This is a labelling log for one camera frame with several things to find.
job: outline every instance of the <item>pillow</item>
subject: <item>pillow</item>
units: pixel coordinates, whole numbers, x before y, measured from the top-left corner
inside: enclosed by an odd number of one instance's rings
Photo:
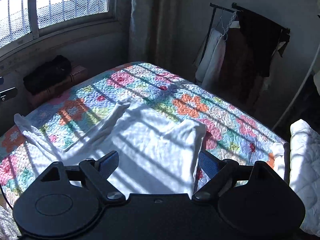
[[[301,119],[290,131],[290,187],[306,208],[301,229],[320,236],[320,135]]]

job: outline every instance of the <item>clothing rack bar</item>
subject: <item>clothing rack bar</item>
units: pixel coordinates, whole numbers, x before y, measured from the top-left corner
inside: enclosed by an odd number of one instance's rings
[[[238,10],[238,11],[249,11],[249,12],[251,12],[250,10],[248,10],[248,9],[246,9],[246,8],[243,8],[243,7],[241,7],[241,6],[238,6],[235,2],[232,3],[231,7],[232,7],[233,9]],[[285,28],[285,27],[282,27],[282,26],[281,26],[280,24],[278,24],[278,23],[275,23],[275,24],[279,25],[279,26],[282,28],[282,30],[285,31],[287,34],[290,33],[290,29]]]
[[[221,9],[221,10],[224,10],[224,11],[227,11],[227,12],[231,12],[231,13],[234,13],[234,12],[235,12],[235,11],[233,11],[233,10],[230,10],[230,9],[228,9],[228,8],[225,8],[225,7],[222,7],[222,6],[213,4],[213,3],[210,3],[210,7],[213,7],[212,16],[211,16],[210,26],[209,26],[209,30],[208,30],[208,33],[207,33],[207,37],[206,37],[206,39],[205,39],[205,44],[204,44],[204,48],[203,48],[203,51],[202,51],[202,56],[201,56],[200,62],[202,61],[202,59],[203,59],[203,57],[204,57],[205,50],[206,50],[206,48],[207,48],[207,46],[208,46],[208,41],[209,41],[210,32],[211,32],[211,28],[212,28],[212,24],[213,24],[213,19],[214,19],[214,15],[215,15],[215,13],[216,13],[216,10],[217,10],[217,9]],[[248,9],[246,9],[246,8],[243,8],[243,7],[241,7],[241,6],[238,6],[236,3],[232,3],[231,7],[232,7],[233,9],[238,10],[238,11],[250,11],[250,10],[248,10]],[[281,25],[279,25],[279,26],[282,28],[282,30],[283,30],[285,33],[287,33],[287,34],[290,33],[290,29],[284,28],[284,27],[282,27]]]
[[[227,12],[232,12],[232,13],[235,12],[235,11],[230,10],[230,9],[228,9],[228,8],[224,8],[224,7],[221,7],[221,6],[219,6],[219,5],[215,5],[215,4],[213,4],[213,3],[210,3],[210,7],[215,7],[215,8],[218,8],[218,9],[221,9],[221,10],[224,10],[224,11],[227,11]]]
[[[207,48],[207,45],[208,45],[208,41],[209,41],[209,37],[210,37],[210,32],[211,32],[211,28],[212,28],[212,24],[213,24],[213,19],[214,19],[214,15],[216,14],[216,10],[217,10],[217,7],[213,7],[213,10],[212,10],[212,16],[211,16],[211,21],[210,21],[210,25],[209,25],[209,30],[208,30],[208,33],[207,33],[207,37],[205,39],[205,44],[204,44],[204,48],[203,48],[203,51],[202,51],[202,56],[201,56],[201,60],[200,62],[202,61],[203,57],[204,57],[204,53],[205,53],[205,50]]]

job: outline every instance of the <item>metal bolt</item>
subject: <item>metal bolt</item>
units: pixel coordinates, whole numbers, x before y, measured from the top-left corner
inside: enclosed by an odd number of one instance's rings
[[[108,199],[112,199],[112,200],[119,199],[122,196],[123,196],[122,193],[118,192],[118,191],[113,191],[113,192],[110,192],[110,193],[107,194],[107,198]]]
[[[210,199],[210,193],[206,191],[200,191],[195,194],[196,199],[201,200],[201,201],[207,201]]]

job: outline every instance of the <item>floral quilt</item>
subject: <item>floral quilt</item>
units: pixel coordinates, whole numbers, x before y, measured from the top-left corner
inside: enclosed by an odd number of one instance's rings
[[[270,149],[279,136],[250,116],[195,84],[149,63],[105,71],[41,105],[27,118],[56,146],[70,147],[105,118],[122,95],[147,104],[173,122],[193,118],[207,126],[203,147],[241,165],[262,160],[274,166]],[[35,180],[28,142],[17,126],[0,138],[0,185],[10,203]],[[208,181],[201,169],[198,187]]]

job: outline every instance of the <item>black bag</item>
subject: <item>black bag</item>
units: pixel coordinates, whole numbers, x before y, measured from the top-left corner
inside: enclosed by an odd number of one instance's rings
[[[23,78],[23,84],[32,95],[63,81],[71,73],[70,61],[58,55],[54,60],[45,62]]]

